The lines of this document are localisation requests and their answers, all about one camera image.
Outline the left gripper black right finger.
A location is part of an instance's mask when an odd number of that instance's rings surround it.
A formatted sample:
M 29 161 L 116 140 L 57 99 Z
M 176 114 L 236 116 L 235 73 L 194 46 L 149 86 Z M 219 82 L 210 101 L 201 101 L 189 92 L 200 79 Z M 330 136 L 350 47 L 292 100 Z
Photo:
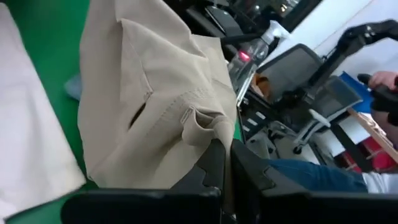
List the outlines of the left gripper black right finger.
M 396 195 L 307 190 L 236 139 L 231 170 L 238 223 L 397 223 Z

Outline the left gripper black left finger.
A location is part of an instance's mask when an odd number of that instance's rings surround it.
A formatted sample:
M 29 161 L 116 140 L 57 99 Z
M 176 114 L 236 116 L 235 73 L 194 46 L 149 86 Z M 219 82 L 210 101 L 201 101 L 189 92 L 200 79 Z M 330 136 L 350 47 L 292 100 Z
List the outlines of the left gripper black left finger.
M 68 199 L 62 223 L 220 223 L 225 150 L 214 139 L 193 168 L 168 190 L 98 189 Z

